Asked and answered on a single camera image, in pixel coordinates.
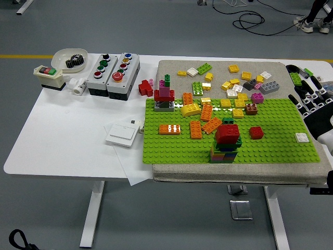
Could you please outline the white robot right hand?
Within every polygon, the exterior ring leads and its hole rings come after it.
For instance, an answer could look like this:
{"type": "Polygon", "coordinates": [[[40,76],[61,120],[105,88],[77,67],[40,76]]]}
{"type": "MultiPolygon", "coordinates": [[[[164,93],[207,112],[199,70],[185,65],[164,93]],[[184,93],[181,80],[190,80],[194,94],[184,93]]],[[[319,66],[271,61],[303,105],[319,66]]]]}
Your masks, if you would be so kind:
{"type": "Polygon", "coordinates": [[[294,89],[301,99],[301,103],[293,95],[288,98],[303,116],[303,121],[312,137],[326,145],[332,153],[332,96],[323,88],[315,76],[310,76],[317,88],[315,92],[306,81],[302,80],[302,88],[294,89]]]}

